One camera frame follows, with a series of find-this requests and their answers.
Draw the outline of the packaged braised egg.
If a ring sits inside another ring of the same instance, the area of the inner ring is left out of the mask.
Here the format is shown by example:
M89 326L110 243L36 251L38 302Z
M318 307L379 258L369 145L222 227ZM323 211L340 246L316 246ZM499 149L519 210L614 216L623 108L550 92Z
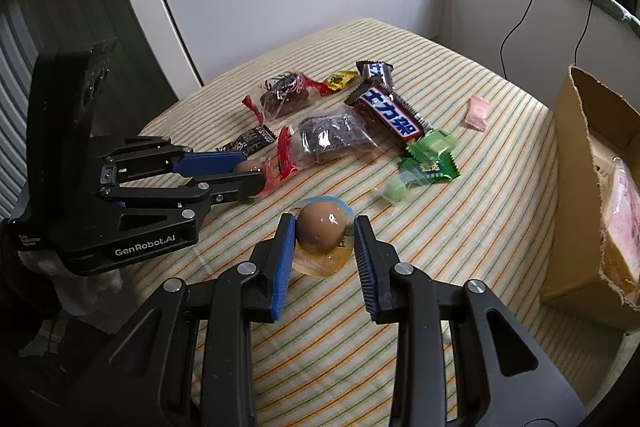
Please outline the packaged braised egg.
M236 165L233 173L258 173L262 179L262 191L256 197L266 196L278 188L285 180L292 178L299 168L294 161L294 130L291 126L280 130L276 148L269 155L259 159L247 159Z
M332 196L302 199L291 210L296 219L293 269L310 277L340 272L354 249L354 210Z

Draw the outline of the small pink sachet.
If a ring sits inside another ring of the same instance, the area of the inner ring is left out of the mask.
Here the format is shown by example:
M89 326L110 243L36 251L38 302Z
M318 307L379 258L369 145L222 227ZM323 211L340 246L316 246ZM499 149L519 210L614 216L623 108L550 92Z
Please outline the small pink sachet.
M486 98L472 95L468 102L464 123L472 129L485 132L490 108L491 103Z

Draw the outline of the dark jujube snack pack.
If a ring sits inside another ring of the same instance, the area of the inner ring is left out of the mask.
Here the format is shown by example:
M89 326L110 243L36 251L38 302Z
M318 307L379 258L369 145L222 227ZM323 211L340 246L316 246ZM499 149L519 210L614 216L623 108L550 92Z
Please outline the dark jujube snack pack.
M350 154L370 153L377 147L367 121L345 106L299 121L290 131L288 153L295 167L306 168Z

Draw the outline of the pale green jelly cup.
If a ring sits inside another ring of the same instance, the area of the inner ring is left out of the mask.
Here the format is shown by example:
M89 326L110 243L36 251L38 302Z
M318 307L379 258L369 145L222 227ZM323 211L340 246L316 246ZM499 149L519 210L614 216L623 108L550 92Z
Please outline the pale green jelly cup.
M411 187L421 185L420 176L416 176L411 171L401 171L388 178L382 185L375 187L372 193L384 199L385 202L397 205L407 197Z

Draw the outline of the long Snickers bar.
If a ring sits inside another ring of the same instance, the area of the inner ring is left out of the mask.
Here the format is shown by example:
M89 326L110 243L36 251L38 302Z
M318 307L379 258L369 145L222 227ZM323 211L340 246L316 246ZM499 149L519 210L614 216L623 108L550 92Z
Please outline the long Snickers bar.
M345 103L382 124L402 145L420 140L434 130L408 102L382 82L363 80Z

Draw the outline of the red-edged dark snack pack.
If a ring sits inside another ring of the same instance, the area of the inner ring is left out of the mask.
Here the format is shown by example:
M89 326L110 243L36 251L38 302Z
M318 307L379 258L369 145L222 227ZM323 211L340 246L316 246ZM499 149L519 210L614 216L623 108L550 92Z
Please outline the red-edged dark snack pack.
M331 93L325 83L301 72L284 72L262 80L241 103L257 117L259 124L265 124L298 113Z

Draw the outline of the small Snickers bar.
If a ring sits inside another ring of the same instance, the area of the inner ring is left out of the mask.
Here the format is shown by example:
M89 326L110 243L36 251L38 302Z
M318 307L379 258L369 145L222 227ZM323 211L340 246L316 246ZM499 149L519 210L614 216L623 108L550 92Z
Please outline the small Snickers bar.
M383 61L358 61L356 69L363 84L380 84L393 89L394 66Z

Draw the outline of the small black candy packet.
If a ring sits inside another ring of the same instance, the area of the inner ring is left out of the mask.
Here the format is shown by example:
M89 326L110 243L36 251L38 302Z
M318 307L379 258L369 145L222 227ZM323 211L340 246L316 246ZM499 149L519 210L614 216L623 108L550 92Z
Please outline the small black candy packet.
M264 124L241 133L227 144L216 148L216 152L240 152L252 156L277 142L276 135Z

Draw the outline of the yellow candy packet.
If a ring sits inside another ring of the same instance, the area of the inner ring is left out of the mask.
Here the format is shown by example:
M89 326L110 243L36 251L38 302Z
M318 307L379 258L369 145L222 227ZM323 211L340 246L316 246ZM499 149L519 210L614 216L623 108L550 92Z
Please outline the yellow candy packet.
M337 70L323 80L323 84L331 92L343 91L359 76L356 70Z

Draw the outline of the pink packaged bread loaf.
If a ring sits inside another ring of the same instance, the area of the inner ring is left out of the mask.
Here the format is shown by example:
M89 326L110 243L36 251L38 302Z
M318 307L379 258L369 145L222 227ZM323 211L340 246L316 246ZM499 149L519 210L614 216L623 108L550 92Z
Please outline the pink packaged bread loaf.
M633 305L639 303L639 190L620 157L604 177L604 272Z

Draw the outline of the green jelly candy packet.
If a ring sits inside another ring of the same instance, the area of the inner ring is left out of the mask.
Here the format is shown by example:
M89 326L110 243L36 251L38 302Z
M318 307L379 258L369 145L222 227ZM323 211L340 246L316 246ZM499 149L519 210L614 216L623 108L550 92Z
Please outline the green jelly candy packet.
M432 162L457 146L454 137L440 129L434 129L408 145L409 154L417 161Z

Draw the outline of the dark green candy packet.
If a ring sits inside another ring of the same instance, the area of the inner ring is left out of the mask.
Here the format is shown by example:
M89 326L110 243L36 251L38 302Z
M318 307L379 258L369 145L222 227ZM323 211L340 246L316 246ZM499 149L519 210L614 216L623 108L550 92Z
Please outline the dark green candy packet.
M405 158L399 163L399 171L406 181L418 185L449 182L460 176L454 158L449 153L442 153L431 162Z

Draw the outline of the brown cardboard box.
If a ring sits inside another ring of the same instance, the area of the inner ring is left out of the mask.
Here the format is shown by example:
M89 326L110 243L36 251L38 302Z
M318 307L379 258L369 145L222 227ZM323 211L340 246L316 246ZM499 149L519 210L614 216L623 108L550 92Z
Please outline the brown cardboard box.
M558 208L541 300L593 322L633 332L633 305L604 272L604 177L620 157L639 190L639 113L572 65L555 99Z

